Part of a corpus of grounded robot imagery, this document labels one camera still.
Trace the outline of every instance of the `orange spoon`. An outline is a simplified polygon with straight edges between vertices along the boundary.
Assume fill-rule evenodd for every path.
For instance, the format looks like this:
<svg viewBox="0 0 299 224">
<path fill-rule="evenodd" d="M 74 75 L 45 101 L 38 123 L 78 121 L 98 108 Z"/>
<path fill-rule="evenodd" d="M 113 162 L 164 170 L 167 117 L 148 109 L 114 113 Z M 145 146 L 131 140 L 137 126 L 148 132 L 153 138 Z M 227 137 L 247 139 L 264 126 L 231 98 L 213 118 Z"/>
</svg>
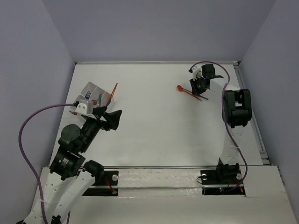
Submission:
<svg viewBox="0 0 299 224">
<path fill-rule="evenodd" d="M 177 88 L 178 88 L 178 90 L 179 90 L 180 92 L 185 92 L 185 93 L 189 94 L 190 96 L 192 96 L 192 97 L 194 97 L 194 98 L 196 98 L 196 99 L 202 101 L 202 100 L 199 99 L 198 97 L 196 97 L 196 96 L 192 95 L 191 93 L 187 92 L 186 90 L 184 90 L 183 87 L 182 87 L 181 85 L 178 85 Z"/>
</svg>

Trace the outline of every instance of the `gray wall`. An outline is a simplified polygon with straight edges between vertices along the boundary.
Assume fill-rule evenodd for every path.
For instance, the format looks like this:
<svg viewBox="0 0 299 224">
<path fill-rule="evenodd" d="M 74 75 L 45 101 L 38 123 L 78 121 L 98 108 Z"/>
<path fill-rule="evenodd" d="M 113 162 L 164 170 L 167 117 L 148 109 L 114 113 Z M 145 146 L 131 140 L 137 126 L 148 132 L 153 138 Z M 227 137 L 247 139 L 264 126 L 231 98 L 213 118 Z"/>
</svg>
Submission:
<svg viewBox="0 0 299 224">
<path fill-rule="evenodd" d="M 281 169 L 299 221 L 298 8 L 297 0 L 277 0 L 241 69 L 269 158 Z"/>
<path fill-rule="evenodd" d="M 241 60 L 275 0 L 43 0 L 75 61 Z"/>
<path fill-rule="evenodd" d="M 0 30 L 0 224 L 13 224 L 29 213 L 36 191 L 18 147 L 20 126 L 37 109 L 65 102 L 74 63 L 40 0 L 2 0 Z M 44 112 L 24 130 L 24 149 L 39 172 L 61 115 Z"/>
</svg>

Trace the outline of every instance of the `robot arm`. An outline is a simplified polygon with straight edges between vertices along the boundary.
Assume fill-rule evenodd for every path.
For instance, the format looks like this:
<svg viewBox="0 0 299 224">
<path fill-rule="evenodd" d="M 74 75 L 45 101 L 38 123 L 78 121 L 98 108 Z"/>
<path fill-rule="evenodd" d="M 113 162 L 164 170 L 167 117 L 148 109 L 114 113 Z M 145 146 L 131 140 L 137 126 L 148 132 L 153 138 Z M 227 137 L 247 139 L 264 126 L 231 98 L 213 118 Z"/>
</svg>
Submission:
<svg viewBox="0 0 299 224">
<path fill-rule="evenodd" d="M 230 85 L 222 76 L 217 76 L 213 64 L 206 64 L 202 66 L 202 70 L 193 69 L 189 72 L 193 74 L 193 79 L 190 80 L 193 95 L 200 95 L 210 89 L 223 97 L 222 118 L 227 123 L 228 131 L 215 175 L 210 178 L 230 181 L 239 172 L 239 152 L 229 133 L 238 143 L 244 127 L 251 120 L 250 91 Z"/>
<path fill-rule="evenodd" d="M 63 128 L 58 140 L 60 147 L 50 165 L 50 173 L 43 189 L 44 200 L 39 199 L 30 214 L 17 224 L 45 223 L 43 207 L 49 224 L 62 223 L 71 207 L 86 189 L 103 177 L 104 167 L 95 161 L 85 163 L 83 171 L 78 175 L 78 170 L 85 161 L 80 153 L 86 152 L 100 129 L 116 130 L 122 111 L 106 113 L 106 106 L 92 108 L 93 104 L 89 102 L 75 103 L 75 106 L 79 105 L 86 106 L 86 109 L 80 112 L 84 115 L 86 122 L 82 128 L 74 124 Z M 90 111 L 88 107 L 91 107 L 92 116 L 88 113 Z M 77 179 L 68 188 L 77 175 Z"/>
<path fill-rule="evenodd" d="M 86 162 L 83 171 L 80 172 L 75 182 L 67 189 L 57 204 L 52 224 L 63 223 L 73 205 L 90 186 L 101 180 L 103 175 L 104 167 L 101 164 L 92 160 Z"/>
</svg>

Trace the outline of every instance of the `white platform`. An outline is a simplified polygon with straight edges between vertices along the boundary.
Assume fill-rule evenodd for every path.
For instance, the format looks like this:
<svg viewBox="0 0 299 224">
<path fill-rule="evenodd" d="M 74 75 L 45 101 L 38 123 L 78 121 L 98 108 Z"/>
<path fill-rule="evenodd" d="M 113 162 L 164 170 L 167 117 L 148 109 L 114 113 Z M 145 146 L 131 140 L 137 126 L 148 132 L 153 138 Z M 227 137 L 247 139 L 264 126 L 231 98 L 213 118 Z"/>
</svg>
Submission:
<svg viewBox="0 0 299 224">
<path fill-rule="evenodd" d="M 89 64 L 76 65 L 66 102 L 72 103 L 87 82 L 111 92 L 118 83 L 112 110 L 123 110 L 117 131 L 100 131 L 83 154 L 104 166 L 210 166 L 217 165 L 224 142 L 221 96 L 207 91 L 209 101 L 198 101 L 177 91 L 191 89 L 191 64 Z M 223 65 L 238 86 L 233 65 Z M 221 68 L 216 74 L 226 78 Z M 61 130 L 83 123 L 65 108 Z M 252 125 L 246 126 L 241 150 L 249 165 L 262 165 L 260 146 Z"/>
<path fill-rule="evenodd" d="M 276 167 L 250 167 L 247 196 L 202 196 L 196 169 L 120 170 L 119 196 L 83 196 L 72 224 L 296 224 Z"/>
</svg>

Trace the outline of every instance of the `orange handle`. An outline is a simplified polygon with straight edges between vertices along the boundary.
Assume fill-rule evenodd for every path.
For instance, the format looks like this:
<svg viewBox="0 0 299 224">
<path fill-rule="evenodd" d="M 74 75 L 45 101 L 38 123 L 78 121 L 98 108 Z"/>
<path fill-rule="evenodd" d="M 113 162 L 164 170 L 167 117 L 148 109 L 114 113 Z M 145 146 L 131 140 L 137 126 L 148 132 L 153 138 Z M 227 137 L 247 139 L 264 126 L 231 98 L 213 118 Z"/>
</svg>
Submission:
<svg viewBox="0 0 299 224">
<path fill-rule="evenodd" d="M 185 93 L 189 94 L 190 96 L 192 96 L 192 97 L 194 97 L 194 98 L 196 98 L 196 99 L 198 99 L 198 100 L 202 101 L 202 100 L 201 100 L 201 99 L 199 99 L 198 97 L 196 97 L 196 96 L 192 95 L 191 93 L 189 93 L 189 92 L 187 92 L 187 91 L 185 91 L 185 90 L 183 90 L 182 92 L 185 92 Z"/>
<path fill-rule="evenodd" d="M 112 99 L 112 97 L 113 97 L 113 95 L 114 95 L 114 92 L 115 92 L 115 90 L 116 90 L 117 84 L 115 84 L 115 87 L 113 88 L 113 91 L 112 91 L 112 93 L 111 93 L 109 99 L 107 100 L 106 104 L 109 102 L 109 100 Z"/>
</svg>

